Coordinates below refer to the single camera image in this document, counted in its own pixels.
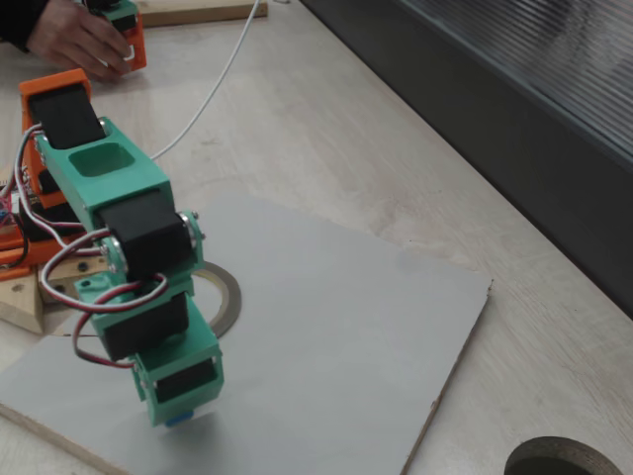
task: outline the wooden base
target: wooden base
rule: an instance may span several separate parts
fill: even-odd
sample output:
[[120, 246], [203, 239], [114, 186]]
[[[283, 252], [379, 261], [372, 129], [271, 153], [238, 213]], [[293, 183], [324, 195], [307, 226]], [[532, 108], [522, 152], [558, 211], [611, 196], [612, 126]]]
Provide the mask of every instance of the wooden base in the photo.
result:
[[0, 282], [0, 319], [33, 333], [44, 332], [38, 274]]
[[[185, 25], [222, 22], [247, 18], [253, 8], [251, 0], [140, 0], [143, 26]], [[268, 3], [262, 1], [257, 17], [268, 15]]]
[[[73, 283], [106, 269], [106, 259], [101, 256], [71, 258], [52, 272], [50, 283], [77, 298]], [[53, 302], [54, 299], [40, 288], [38, 272], [0, 282], [0, 319], [29, 332], [44, 333], [44, 304]]]

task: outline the green 3d-printed bracket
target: green 3d-printed bracket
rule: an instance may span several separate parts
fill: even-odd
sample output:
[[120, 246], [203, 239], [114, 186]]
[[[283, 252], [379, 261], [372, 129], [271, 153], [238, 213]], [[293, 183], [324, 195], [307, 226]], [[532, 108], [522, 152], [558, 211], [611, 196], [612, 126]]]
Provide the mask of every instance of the green 3d-printed bracket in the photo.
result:
[[[97, 212], [114, 202], [158, 190], [170, 203], [173, 195], [167, 176], [108, 119], [101, 120], [106, 137], [75, 148], [60, 150], [50, 146], [44, 136], [36, 138], [37, 150], [71, 208], [89, 230], [103, 226]], [[147, 401], [149, 418], [156, 426], [179, 418], [198, 406], [215, 399], [224, 385], [222, 354], [216, 336], [192, 301], [192, 273], [203, 266], [202, 234], [191, 212], [184, 212], [193, 230], [195, 250], [184, 262], [165, 272], [169, 288], [155, 301], [138, 309], [116, 314], [94, 315], [93, 327], [99, 336], [105, 329], [139, 313], [162, 305], [175, 295], [185, 293], [189, 327], [171, 336], [159, 347], [131, 356], [138, 394]], [[96, 274], [75, 284], [80, 298], [94, 300], [103, 292], [126, 281], [123, 257], [110, 238], [102, 245], [108, 249], [110, 271]], [[124, 295], [113, 302], [125, 302]], [[178, 384], [178, 375], [195, 368], [197, 378]], [[169, 389], [156, 392], [156, 388]]]

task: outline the circular hole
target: circular hole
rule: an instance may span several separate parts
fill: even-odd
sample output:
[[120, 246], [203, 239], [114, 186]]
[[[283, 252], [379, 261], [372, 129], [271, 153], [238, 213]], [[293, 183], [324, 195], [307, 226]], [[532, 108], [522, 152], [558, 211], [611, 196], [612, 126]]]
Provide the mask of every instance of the circular hole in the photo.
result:
[[623, 475], [597, 450], [562, 437], [521, 443], [505, 464], [505, 475]]

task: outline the finger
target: finger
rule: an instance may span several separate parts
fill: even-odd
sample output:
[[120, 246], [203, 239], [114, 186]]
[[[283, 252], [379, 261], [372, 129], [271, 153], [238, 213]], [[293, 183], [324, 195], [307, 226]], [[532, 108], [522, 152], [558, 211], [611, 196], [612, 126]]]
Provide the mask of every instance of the finger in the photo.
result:
[[126, 74], [130, 72], [128, 64], [123, 61], [123, 59], [111, 47], [107, 46], [105, 43], [101, 43], [85, 30], [78, 32], [73, 38], [73, 41], [92, 56], [97, 59], [101, 59], [102, 61], [106, 61], [114, 67], [119, 74]]
[[61, 51], [71, 61], [75, 62], [86, 72], [92, 73], [102, 81], [114, 82], [120, 78], [112, 69], [104, 66], [95, 56], [88, 54], [84, 49], [75, 44], [67, 44]]
[[108, 20], [88, 14], [83, 16], [81, 26], [121, 57], [130, 55], [130, 47], [126, 38]]

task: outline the wooden table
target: wooden table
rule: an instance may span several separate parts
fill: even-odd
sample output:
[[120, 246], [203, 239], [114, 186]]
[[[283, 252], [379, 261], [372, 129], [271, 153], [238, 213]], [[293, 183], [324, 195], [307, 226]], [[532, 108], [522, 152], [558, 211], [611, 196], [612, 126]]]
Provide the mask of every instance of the wooden table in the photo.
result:
[[[147, 32], [149, 67], [97, 85], [98, 114], [154, 152], [197, 109], [240, 30]], [[6, 45], [0, 64], [6, 162], [18, 83], [50, 70]], [[633, 322], [298, 2], [271, 3], [209, 110], [159, 163], [179, 208], [242, 190], [493, 276], [411, 473], [500, 475], [540, 435], [580, 440], [630, 473]], [[0, 369], [37, 340], [0, 322]], [[0, 440], [2, 474], [97, 473], [3, 419]]]

